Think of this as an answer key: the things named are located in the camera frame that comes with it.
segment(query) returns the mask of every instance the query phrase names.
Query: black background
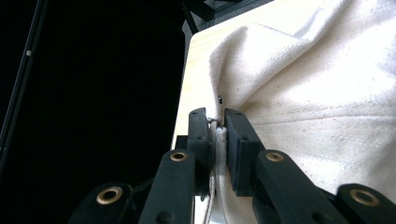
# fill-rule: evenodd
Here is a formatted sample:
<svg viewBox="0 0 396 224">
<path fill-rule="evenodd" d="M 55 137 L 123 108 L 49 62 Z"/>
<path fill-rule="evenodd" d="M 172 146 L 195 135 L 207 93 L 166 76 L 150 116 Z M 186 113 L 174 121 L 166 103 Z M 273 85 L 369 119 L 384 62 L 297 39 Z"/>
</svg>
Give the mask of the black background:
<svg viewBox="0 0 396 224">
<path fill-rule="evenodd" d="M 1 116 L 35 1 L 1 1 Z M 0 179 L 0 223 L 66 223 L 98 185 L 170 149 L 184 64 L 177 2 L 49 2 Z"/>
</svg>

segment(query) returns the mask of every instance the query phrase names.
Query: black plastic part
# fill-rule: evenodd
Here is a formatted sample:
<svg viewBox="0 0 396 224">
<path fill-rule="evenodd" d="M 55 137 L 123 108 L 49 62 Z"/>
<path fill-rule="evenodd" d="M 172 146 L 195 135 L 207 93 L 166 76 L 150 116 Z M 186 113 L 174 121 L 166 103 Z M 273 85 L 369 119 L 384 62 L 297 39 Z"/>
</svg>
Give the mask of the black plastic part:
<svg viewBox="0 0 396 224">
<path fill-rule="evenodd" d="M 189 137 L 187 135 L 178 135 L 176 138 L 175 148 L 187 148 Z"/>
<path fill-rule="evenodd" d="M 396 205 L 363 185 L 347 184 L 338 188 L 335 205 L 350 223 L 396 223 Z"/>
<path fill-rule="evenodd" d="M 70 217 L 68 224 L 121 223 L 125 213 L 134 212 L 132 195 L 131 186 L 124 183 L 111 182 L 101 185 L 85 197 Z"/>
<path fill-rule="evenodd" d="M 189 114 L 188 151 L 195 156 L 195 195 L 206 196 L 209 193 L 209 173 L 211 169 L 211 142 L 209 124 L 204 108 L 198 108 Z"/>
<path fill-rule="evenodd" d="M 276 211 L 262 200 L 253 196 L 252 206 L 257 223 L 280 223 L 280 218 Z"/>
<path fill-rule="evenodd" d="M 193 222 L 194 166 L 195 157 L 187 150 L 163 155 L 139 224 Z"/>
<path fill-rule="evenodd" d="M 282 223 L 347 223 L 287 154 L 260 152 L 256 172 Z"/>
<path fill-rule="evenodd" d="M 252 196 L 250 177 L 258 153 L 265 149 L 244 113 L 225 109 L 228 169 L 236 196 Z"/>
</svg>

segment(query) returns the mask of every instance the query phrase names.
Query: metal pin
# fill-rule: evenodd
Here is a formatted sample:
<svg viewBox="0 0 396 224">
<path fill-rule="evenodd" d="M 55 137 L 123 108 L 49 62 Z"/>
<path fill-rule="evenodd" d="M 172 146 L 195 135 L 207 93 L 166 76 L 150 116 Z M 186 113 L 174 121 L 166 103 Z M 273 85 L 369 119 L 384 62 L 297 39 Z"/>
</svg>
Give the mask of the metal pin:
<svg viewBox="0 0 396 224">
<path fill-rule="evenodd" d="M 283 156 L 276 152 L 269 152 L 265 157 L 270 161 L 283 161 Z"/>
<path fill-rule="evenodd" d="M 358 203 L 367 205 L 367 206 L 379 206 L 379 200 L 375 195 L 367 190 L 363 189 L 352 189 L 350 192 L 350 196 Z"/>
<path fill-rule="evenodd" d="M 111 204 L 116 202 L 122 195 L 122 188 L 120 187 L 110 187 L 108 189 L 102 190 L 96 197 L 96 201 L 99 204 Z"/>
<path fill-rule="evenodd" d="M 171 160 L 172 161 L 184 161 L 187 159 L 187 154 L 183 152 L 176 152 L 171 155 Z"/>
</svg>

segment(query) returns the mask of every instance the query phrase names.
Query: black metal frame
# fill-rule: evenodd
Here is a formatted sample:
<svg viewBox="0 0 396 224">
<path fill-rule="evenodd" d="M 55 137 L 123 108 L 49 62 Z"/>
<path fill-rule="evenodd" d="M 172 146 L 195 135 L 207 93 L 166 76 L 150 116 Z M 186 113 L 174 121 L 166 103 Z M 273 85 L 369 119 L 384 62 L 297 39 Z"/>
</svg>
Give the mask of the black metal frame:
<svg viewBox="0 0 396 224">
<path fill-rule="evenodd" d="M 38 0 L 35 7 L 35 14 L 30 26 L 29 35 L 26 40 L 23 55 L 21 56 L 20 68 L 16 75 L 15 84 L 7 107 L 6 117 L 0 132 L 0 175 L 2 174 L 4 159 L 7 155 L 7 144 L 9 136 L 12 135 L 13 127 L 18 116 L 19 107 L 21 106 L 21 99 L 23 97 L 24 86 L 26 85 L 29 71 L 32 66 L 34 52 L 40 36 L 48 1 Z"/>
<path fill-rule="evenodd" d="M 194 18 L 191 13 L 193 12 L 199 18 L 207 22 L 207 27 L 214 25 L 214 20 L 225 16 L 239 8 L 247 7 L 250 4 L 257 2 L 257 0 L 235 0 L 226 1 L 229 2 L 221 7 L 213 8 L 206 4 L 204 1 L 200 0 L 182 0 L 182 7 L 185 13 L 187 24 L 189 25 L 192 34 L 199 32 Z"/>
</svg>

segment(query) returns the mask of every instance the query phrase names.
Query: white towel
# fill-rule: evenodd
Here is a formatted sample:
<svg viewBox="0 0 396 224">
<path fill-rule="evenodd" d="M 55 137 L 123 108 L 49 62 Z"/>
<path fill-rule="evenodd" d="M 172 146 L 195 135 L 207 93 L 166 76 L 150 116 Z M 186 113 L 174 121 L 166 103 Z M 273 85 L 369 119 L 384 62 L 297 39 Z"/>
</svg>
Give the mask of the white towel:
<svg viewBox="0 0 396 224">
<path fill-rule="evenodd" d="M 288 153 L 317 186 L 359 183 L 396 203 L 396 2 L 298 3 L 312 9 L 281 18 L 278 7 L 196 62 L 212 82 L 208 119 L 241 110 L 266 148 Z M 234 197 L 227 175 L 218 181 L 226 222 L 254 223 L 248 199 Z"/>
</svg>

